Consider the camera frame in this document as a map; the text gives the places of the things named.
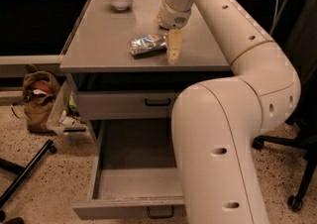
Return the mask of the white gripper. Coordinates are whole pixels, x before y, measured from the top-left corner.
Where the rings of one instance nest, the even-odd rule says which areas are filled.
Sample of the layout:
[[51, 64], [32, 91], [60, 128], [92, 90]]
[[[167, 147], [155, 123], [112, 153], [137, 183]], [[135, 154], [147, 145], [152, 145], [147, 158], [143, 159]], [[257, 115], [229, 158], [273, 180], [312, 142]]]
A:
[[179, 58], [182, 45], [182, 29], [188, 22], [191, 15], [191, 9], [177, 10], [170, 7], [165, 0], [161, 0], [157, 22], [167, 30], [166, 35], [166, 53], [169, 64], [176, 64]]

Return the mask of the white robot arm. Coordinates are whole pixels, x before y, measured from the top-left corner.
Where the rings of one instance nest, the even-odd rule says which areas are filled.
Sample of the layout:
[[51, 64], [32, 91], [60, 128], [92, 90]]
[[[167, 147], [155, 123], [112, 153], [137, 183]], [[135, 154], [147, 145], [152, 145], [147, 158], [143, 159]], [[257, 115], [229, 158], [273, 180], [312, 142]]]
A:
[[172, 108], [188, 224], [269, 224], [252, 141], [293, 113], [300, 80], [283, 50], [236, 0], [162, 0], [161, 24], [184, 27], [192, 7], [233, 74], [187, 87]]

